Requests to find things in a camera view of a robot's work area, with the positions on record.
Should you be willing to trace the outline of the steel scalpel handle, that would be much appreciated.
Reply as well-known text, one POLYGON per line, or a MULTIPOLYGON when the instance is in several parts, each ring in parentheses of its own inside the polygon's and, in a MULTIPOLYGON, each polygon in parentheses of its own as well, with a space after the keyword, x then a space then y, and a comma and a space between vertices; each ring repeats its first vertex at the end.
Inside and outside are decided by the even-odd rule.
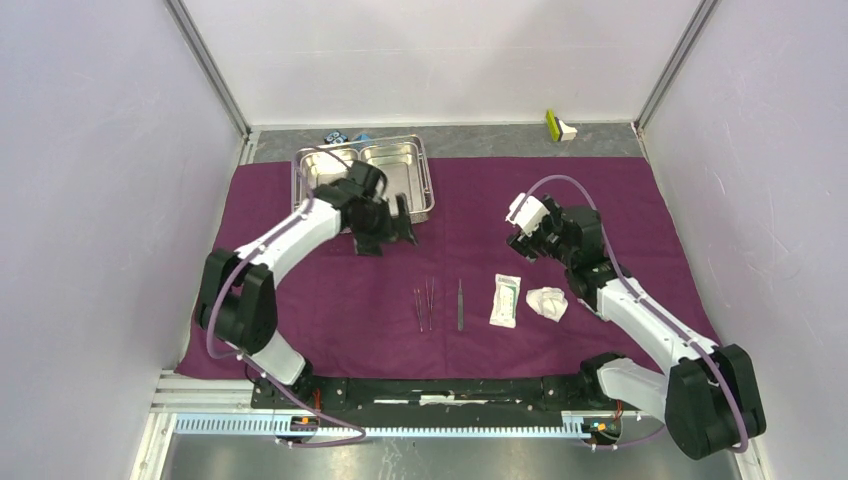
POLYGON ((462 280, 458 280, 457 285, 457 331, 464 330, 464 294, 462 280))
POLYGON ((435 290, 435 278, 431 277, 425 281, 425 296, 426 296, 426 305, 427 305, 427 325, 428 330, 433 330, 433 306, 434 306, 434 292, 435 290))

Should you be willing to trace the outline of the metal instrument tray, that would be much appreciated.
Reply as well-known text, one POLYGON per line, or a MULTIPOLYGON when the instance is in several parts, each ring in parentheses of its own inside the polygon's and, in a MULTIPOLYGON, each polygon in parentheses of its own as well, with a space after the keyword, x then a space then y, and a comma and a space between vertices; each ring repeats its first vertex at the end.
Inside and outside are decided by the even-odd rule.
POLYGON ((308 198, 308 188, 329 183, 345 173, 341 165, 363 161, 382 170, 388 180, 385 196, 392 214, 397 213, 395 196, 406 196, 411 222, 428 220, 435 206, 429 162, 421 139, 412 134, 305 147, 293 161, 291 204, 297 209, 308 198))

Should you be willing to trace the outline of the white sterile packet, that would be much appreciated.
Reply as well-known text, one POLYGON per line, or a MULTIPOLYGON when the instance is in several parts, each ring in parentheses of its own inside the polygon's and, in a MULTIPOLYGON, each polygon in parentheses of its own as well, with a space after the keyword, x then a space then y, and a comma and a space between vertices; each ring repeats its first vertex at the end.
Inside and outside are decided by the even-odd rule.
POLYGON ((495 275, 493 305, 489 316, 490 325, 509 329, 516 327, 520 285, 521 279, 519 277, 503 274, 495 275))

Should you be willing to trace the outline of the white gauze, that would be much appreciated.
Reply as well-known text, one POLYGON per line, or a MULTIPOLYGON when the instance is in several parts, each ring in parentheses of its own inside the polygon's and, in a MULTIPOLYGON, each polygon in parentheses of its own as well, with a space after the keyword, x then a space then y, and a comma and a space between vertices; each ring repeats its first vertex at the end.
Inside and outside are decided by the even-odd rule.
POLYGON ((562 319, 569 305, 565 292, 555 287, 529 290, 525 299, 528 306, 536 314, 554 322, 559 322, 562 319))

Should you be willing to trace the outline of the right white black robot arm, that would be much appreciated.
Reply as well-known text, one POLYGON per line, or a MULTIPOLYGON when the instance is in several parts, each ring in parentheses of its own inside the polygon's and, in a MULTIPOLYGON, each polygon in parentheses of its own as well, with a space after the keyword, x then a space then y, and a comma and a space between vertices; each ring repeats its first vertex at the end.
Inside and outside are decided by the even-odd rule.
POLYGON ((743 451, 767 420, 750 355, 719 345, 661 306, 616 259, 591 204, 564 207, 550 196, 519 194, 506 216, 517 230, 508 245, 530 262, 550 258, 565 269, 572 294, 634 340, 658 366, 607 353, 585 360, 580 400, 602 408, 620 400, 660 420, 686 456, 743 451))

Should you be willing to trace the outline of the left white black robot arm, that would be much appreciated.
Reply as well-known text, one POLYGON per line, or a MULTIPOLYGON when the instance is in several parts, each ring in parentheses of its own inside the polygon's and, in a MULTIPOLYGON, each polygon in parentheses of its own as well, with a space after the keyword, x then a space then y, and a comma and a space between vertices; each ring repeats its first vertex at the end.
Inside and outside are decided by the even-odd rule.
POLYGON ((207 354, 238 357, 276 384, 290 407, 314 394, 309 364, 278 330, 277 288, 308 255, 349 232, 357 255, 377 257, 385 244, 418 239, 405 193, 389 195, 389 179, 360 160, 344 174, 309 188, 289 216, 236 250, 217 248, 206 258, 195 321, 204 331, 207 354))

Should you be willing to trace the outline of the purple cloth wrap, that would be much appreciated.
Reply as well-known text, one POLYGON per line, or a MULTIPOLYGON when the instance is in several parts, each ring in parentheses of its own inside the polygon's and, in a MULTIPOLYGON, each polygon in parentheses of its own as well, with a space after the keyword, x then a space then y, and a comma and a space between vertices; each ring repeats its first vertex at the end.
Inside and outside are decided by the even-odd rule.
POLYGON ((571 374, 605 352, 652 359, 614 324, 571 301, 559 322, 518 306, 514 329, 489 324, 495 275, 523 290, 565 289, 562 266, 527 262, 507 245, 510 203, 534 188, 562 205, 593 200, 614 252, 678 319, 714 337, 671 216, 640 158, 441 158, 430 163, 436 204, 415 227, 418 245, 356 254, 349 235, 324 243, 277 290, 278 328, 317 374, 382 379, 528 378, 571 374), (435 278, 433 330, 425 281, 435 278), (457 331, 462 280, 464 330, 457 331), (421 292, 420 332, 413 289, 421 292))

